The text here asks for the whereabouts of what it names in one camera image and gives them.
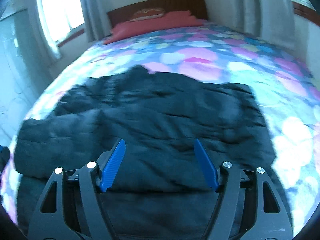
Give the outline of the black quilted down jacket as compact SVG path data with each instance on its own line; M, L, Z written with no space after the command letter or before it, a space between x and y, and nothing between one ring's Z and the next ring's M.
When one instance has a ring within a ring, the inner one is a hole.
M216 197L194 154L225 154L245 168L263 167L285 207L272 170L267 124L247 85L202 83L175 73L127 72L74 86L44 119L22 123L14 164L22 175L17 221L28 232L36 203L57 167L73 170L125 140L111 190L100 197L120 239L199 239Z

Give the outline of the white sheer curtain far left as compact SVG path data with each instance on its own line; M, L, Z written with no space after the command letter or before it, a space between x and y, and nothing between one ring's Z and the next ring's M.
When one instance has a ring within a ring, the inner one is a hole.
M26 0L26 2L32 31L40 50L41 59L50 66L61 59L61 53L49 33L42 0Z

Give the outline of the frosted glass wardrobe door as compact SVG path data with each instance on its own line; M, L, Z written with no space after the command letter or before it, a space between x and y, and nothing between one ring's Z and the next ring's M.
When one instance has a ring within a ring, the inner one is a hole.
M23 9L1 20L1 145L8 146L21 122L51 83Z

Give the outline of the brown embroidered cushion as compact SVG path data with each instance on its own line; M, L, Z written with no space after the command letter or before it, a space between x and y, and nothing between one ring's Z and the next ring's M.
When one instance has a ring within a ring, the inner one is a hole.
M165 15L163 8L145 8L136 11L130 18L131 22L149 20L153 18L159 18Z

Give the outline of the red pillow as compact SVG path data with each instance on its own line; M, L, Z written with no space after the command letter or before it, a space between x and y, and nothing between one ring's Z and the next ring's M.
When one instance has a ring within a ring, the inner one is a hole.
M106 39L104 44L164 29L198 27L202 25L203 20L191 15L190 11L171 11L159 18L119 23L112 29L112 36Z

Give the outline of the dark wooden headboard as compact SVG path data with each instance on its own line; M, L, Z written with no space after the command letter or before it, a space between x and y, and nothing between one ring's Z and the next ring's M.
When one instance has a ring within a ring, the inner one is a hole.
M147 0L111 10L107 16L113 28L128 21L136 11L149 8L162 8L165 12L189 10L196 18L209 20L205 0Z

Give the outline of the left window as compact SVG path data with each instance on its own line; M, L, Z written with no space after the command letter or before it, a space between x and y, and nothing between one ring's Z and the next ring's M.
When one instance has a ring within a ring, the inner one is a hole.
M40 0L49 37L63 46L84 33L84 17L80 0Z

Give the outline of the grey curtain left of bed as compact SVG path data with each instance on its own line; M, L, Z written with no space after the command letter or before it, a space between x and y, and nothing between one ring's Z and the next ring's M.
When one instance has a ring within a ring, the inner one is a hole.
M88 42L98 41L109 34L108 20L101 0L80 0Z

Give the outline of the grey curtain of bed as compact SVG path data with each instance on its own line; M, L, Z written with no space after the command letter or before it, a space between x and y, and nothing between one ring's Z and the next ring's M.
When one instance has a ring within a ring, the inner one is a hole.
M98 41L109 34L108 20L101 0L80 0L88 42Z
M291 0L232 0L233 27L280 48L295 48Z

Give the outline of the grey curtain right of bed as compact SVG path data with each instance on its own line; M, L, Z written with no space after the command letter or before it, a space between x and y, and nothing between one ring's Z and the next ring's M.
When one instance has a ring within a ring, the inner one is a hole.
M291 0L232 0L233 27L280 48L295 48Z

